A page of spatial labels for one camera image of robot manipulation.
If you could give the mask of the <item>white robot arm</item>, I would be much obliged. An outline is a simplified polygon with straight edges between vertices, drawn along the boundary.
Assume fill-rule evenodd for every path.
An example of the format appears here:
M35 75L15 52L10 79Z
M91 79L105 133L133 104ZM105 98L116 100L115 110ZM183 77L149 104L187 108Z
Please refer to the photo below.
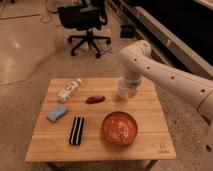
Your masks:
M139 40L119 52L124 67L117 83L118 95L127 99L129 91L136 91L144 76L192 105L209 122L200 171L213 171L213 80L184 72L156 62L151 58L151 46Z

